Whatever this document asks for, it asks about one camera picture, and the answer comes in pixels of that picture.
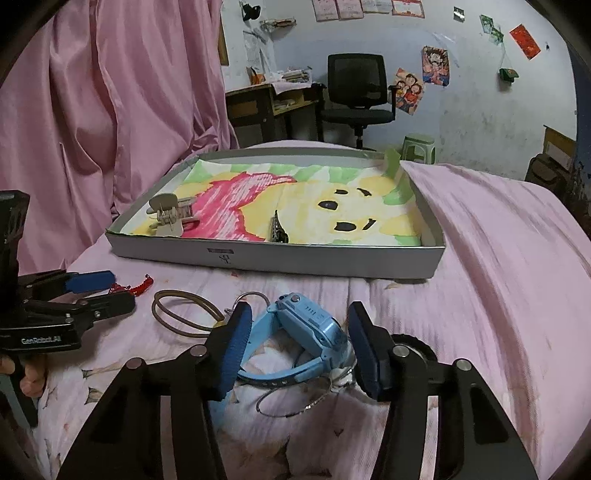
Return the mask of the left hand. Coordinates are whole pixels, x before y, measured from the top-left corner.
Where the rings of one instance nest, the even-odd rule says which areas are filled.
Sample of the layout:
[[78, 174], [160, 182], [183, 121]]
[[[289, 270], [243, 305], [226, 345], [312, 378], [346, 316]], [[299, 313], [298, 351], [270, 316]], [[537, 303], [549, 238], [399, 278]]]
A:
[[[24, 373], [20, 376], [20, 388], [23, 394], [29, 398], [40, 398], [43, 394], [47, 379], [47, 357], [36, 356], [32, 359], [21, 361]], [[16, 370], [15, 362], [8, 356], [1, 356], [0, 373], [13, 375]]]

